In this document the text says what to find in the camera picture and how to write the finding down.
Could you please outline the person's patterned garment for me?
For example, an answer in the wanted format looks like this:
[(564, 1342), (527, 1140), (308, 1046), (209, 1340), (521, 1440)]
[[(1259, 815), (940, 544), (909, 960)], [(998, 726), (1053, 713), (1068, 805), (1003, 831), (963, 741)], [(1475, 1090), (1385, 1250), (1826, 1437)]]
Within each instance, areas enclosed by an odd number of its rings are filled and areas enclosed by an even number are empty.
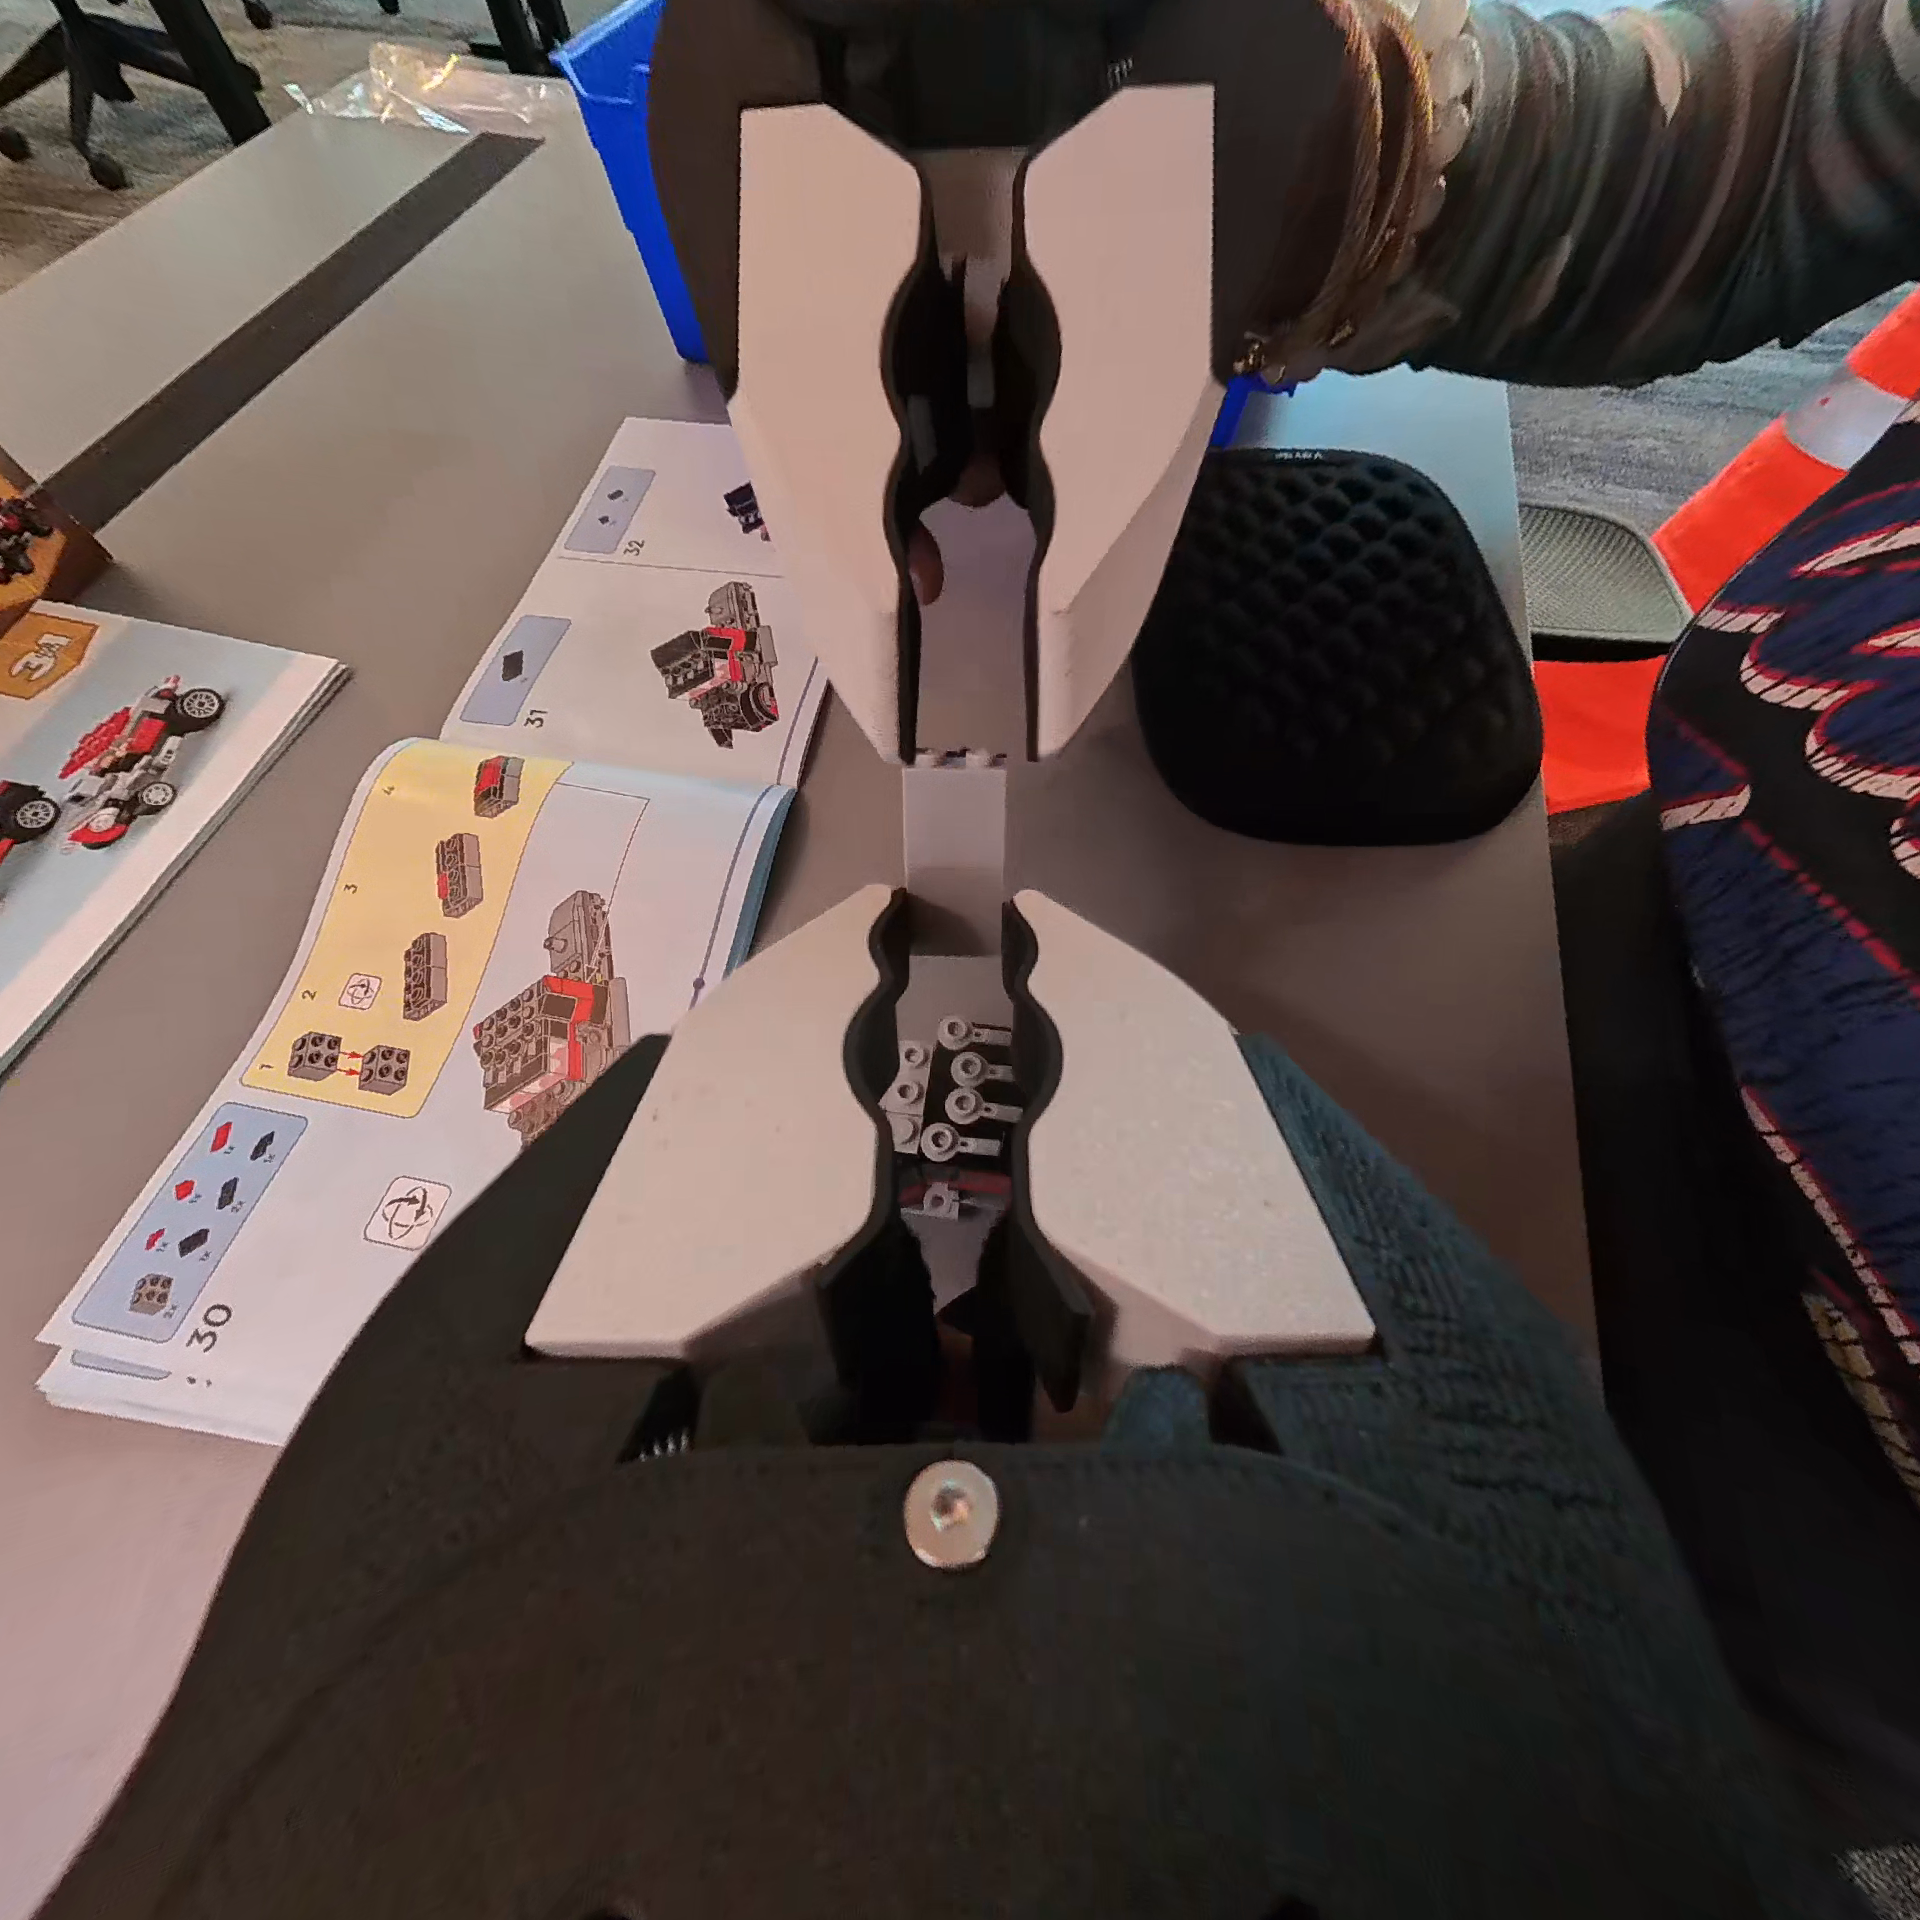
[(1917, 1490), (1915, 402), (1691, 618), (1647, 767), (1794, 1291)]

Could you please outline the black honeycomb pouch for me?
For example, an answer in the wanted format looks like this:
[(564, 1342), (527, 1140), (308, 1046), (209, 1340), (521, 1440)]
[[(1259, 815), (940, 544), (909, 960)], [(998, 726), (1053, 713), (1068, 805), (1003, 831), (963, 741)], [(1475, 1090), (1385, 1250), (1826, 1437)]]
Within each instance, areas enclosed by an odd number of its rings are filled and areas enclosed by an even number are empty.
[(1538, 784), (1532, 667), (1441, 486), (1355, 450), (1209, 450), (1132, 647), (1146, 753), (1263, 844), (1434, 848)]

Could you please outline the orange traffic cone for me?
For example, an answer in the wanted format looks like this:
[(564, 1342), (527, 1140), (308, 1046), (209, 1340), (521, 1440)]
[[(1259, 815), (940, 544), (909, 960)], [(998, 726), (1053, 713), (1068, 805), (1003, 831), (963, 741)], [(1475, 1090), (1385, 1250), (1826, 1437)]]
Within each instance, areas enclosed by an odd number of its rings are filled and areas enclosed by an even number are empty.
[[(1776, 416), (1714, 478), (1668, 516), (1653, 551), (1696, 613), (1761, 544), (1860, 462), (1915, 400), (1917, 295), (1848, 350), (1840, 371)], [(1545, 792), (1550, 817), (1640, 794), (1645, 723), (1665, 647), (1644, 660), (1548, 662)]]

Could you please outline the yellow toy set box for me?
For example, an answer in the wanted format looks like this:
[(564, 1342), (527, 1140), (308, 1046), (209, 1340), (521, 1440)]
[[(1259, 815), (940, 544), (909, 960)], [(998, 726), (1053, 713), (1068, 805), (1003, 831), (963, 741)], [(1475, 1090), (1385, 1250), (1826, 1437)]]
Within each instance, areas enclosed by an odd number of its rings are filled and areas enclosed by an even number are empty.
[(77, 602), (107, 573), (99, 536), (45, 495), (18, 459), (1, 451), (1, 634), (45, 602)]

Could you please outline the clear plastic bag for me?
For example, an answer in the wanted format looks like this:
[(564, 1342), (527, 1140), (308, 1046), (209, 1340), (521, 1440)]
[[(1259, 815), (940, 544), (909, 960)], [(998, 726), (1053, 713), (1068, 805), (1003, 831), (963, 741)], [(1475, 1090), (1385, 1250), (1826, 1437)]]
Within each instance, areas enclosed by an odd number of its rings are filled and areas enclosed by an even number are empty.
[(400, 42), (376, 42), (362, 69), (323, 91), (284, 83), (280, 93), (313, 118), (452, 137), (544, 139), (581, 125), (563, 79), (524, 77), (446, 47)]

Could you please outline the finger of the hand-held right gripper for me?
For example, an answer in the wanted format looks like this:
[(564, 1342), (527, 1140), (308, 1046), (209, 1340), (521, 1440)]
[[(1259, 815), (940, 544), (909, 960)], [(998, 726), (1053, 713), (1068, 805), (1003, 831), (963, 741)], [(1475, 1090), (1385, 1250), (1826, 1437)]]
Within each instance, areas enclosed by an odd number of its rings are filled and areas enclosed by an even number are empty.
[(1124, 667), (1212, 440), (1215, 93), (1125, 86), (1036, 154), (991, 151), (991, 255), (1036, 384), (1022, 433), (1027, 754)]
[(738, 115), (737, 440), (804, 634), (886, 760), (913, 706), (886, 349), (924, 251), (905, 156), (829, 105)]

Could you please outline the black office chair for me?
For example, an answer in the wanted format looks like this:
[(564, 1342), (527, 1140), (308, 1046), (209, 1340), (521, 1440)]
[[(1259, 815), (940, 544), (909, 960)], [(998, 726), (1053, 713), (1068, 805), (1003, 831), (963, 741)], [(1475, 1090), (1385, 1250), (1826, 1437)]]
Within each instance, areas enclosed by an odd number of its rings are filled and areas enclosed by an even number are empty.
[(564, 1), (487, 1), (488, 30), (464, 42), (464, 53), (512, 75), (548, 79), (556, 52), (574, 38)]
[(52, 8), (53, 24), (3, 69), (1, 110), (10, 114), (35, 91), (63, 83), (65, 142), (96, 188), (130, 188), (122, 163), (99, 148), (92, 120), (100, 102), (133, 102), (132, 71), (201, 97), (233, 147), (267, 131), (263, 81), (233, 53), (209, 5), (152, 1), (155, 26), (122, 16), (123, 5), (110, 5), (110, 12), (79, 1)]

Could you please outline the grey desk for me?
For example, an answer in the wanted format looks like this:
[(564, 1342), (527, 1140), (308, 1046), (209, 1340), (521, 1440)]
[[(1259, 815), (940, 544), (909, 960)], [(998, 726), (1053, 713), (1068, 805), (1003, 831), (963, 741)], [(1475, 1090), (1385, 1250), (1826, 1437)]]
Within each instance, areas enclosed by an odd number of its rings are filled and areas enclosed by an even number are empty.
[[(716, 419), (576, 122), (160, 478), (91, 607), (353, 679), (3, 1081), (3, 1916), (163, 1712), (275, 1456), (49, 1406), (35, 1332), (263, 1013), (374, 754), (434, 733), (628, 415)], [(1248, 846), (1115, 684), (1010, 872), (1279, 1039), (1594, 1346), (1542, 805), (1412, 851)]]

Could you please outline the person's right hand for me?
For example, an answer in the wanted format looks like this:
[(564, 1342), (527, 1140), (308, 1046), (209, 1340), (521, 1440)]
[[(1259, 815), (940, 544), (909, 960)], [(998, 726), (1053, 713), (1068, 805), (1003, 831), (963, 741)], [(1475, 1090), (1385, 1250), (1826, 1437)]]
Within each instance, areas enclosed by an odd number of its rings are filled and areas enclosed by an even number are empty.
[(939, 544), (937, 528), (928, 523), (933, 507), (957, 507), (984, 512), (995, 500), (1005, 496), (1007, 484), (994, 446), (975, 437), (973, 446), (953, 477), (947, 492), (926, 496), (921, 512), (911, 518), (905, 529), (905, 568), (907, 581), (918, 605), (937, 602), (945, 590), (945, 556)]

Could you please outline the grey black toy truck model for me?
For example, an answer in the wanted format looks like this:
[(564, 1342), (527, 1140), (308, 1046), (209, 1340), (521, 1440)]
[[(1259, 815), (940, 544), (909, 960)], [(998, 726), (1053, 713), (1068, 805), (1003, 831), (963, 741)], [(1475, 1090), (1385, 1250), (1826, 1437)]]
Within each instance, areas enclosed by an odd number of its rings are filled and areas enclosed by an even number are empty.
[(909, 957), (900, 1064), (882, 1100), (900, 1211), (940, 1299), (973, 1282), (1012, 1201), (1022, 1116), (1014, 1010), (1003, 981), (1007, 762), (924, 754), (901, 776)]

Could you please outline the closed instruction booklet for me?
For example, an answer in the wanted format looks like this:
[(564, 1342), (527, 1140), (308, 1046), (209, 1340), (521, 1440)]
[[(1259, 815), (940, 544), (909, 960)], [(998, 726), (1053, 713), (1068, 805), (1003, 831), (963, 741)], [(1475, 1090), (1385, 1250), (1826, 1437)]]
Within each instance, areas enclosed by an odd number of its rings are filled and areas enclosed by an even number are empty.
[(1, 1069), (348, 679), (341, 660), (44, 602), (1, 647)]

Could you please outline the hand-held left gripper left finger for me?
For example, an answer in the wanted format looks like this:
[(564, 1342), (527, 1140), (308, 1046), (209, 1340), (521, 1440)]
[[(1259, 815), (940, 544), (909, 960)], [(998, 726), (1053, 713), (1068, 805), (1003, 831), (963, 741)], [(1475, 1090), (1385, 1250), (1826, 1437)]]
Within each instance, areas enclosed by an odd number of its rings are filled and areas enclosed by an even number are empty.
[(907, 898), (871, 883), (679, 1020), (526, 1328), (533, 1353), (716, 1365), (815, 1337), (871, 1436), (930, 1417), (937, 1311), (881, 1107), (907, 963)]

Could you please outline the grey mesh chair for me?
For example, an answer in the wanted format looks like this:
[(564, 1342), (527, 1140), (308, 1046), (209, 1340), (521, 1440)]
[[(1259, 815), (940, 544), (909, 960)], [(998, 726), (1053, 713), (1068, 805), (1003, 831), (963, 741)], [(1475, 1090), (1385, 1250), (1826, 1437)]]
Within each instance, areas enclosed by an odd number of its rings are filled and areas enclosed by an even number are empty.
[(1667, 558), (1619, 516), (1521, 502), (1532, 647), (1548, 660), (1668, 651), (1694, 616)]

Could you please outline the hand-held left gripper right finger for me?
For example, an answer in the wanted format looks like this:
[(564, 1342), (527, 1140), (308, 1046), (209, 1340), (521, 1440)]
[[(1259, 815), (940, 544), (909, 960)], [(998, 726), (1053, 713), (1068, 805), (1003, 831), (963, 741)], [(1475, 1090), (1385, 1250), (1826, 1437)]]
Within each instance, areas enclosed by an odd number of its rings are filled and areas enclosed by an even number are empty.
[(1005, 908), (1010, 1193), (975, 1276), (975, 1417), (1107, 1411), (1175, 1369), (1350, 1358), (1376, 1319), (1236, 1026), (1040, 890)]

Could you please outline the open instruction booklet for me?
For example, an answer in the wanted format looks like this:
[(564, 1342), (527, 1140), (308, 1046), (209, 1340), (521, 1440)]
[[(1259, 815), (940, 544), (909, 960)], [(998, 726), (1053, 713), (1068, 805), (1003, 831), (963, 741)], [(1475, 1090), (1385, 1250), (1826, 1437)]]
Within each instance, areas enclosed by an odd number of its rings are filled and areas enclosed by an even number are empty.
[(370, 765), (39, 1397), (282, 1443), (458, 1212), (745, 958), (824, 698), (732, 429), (620, 422), (440, 735)]

